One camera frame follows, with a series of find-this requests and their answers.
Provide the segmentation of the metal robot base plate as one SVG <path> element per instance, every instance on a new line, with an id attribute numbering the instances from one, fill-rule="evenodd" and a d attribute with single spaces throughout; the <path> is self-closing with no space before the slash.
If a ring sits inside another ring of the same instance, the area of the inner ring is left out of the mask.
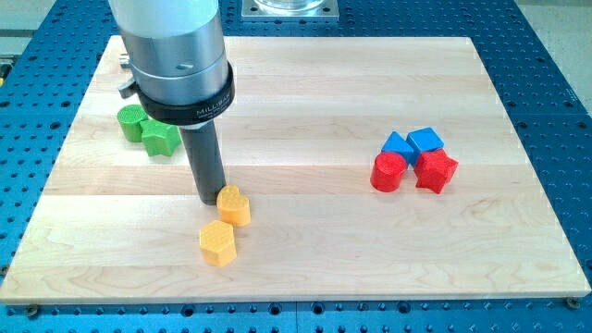
<path id="1" fill-rule="evenodd" d="M 242 0 L 243 20 L 339 19 L 337 0 Z"/>

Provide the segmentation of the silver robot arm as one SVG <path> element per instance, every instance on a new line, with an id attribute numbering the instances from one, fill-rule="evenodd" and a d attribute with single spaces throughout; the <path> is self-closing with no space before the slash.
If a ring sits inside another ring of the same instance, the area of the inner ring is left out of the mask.
<path id="1" fill-rule="evenodd" d="M 146 113 L 192 126 L 222 114 L 235 94 L 216 0 L 109 0 Z"/>

